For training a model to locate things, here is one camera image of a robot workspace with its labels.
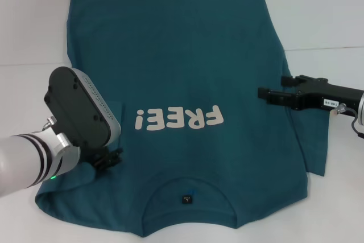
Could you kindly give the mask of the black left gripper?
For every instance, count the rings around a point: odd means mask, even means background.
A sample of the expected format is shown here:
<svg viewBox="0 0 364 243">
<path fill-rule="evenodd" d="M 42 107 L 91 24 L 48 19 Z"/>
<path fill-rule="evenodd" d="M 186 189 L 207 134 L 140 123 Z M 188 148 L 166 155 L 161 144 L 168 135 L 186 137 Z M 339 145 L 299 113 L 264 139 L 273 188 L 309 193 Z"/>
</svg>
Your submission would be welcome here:
<svg viewBox="0 0 364 243">
<path fill-rule="evenodd" d="M 95 169 L 108 169 L 121 161 L 122 153 L 122 148 L 110 150 L 108 147 L 103 147 L 99 150 L 84 146 L 80 147 L 80 163 L 89 163 Z"/>
</svg>

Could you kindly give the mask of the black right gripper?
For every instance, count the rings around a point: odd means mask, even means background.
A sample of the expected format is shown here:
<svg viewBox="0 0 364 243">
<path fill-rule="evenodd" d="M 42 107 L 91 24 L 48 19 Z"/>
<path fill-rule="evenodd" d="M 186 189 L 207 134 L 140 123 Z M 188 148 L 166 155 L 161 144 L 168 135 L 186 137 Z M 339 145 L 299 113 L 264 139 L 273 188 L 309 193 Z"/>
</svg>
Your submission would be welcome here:
<svg viewBox="0 0 364 243">
<path fill-rule="evenodd" d="M 297 94 L 258 88 L 258 98 L 267 104 L 285 106 L 293 110 L 321 109 L 330 111 L 345 104 L 356 111 L 363 96 L 363 90 L 332 85 L 325 78 L 305 75 L 282 76 L 281 86 L 295 87 Z"/>
</svg>

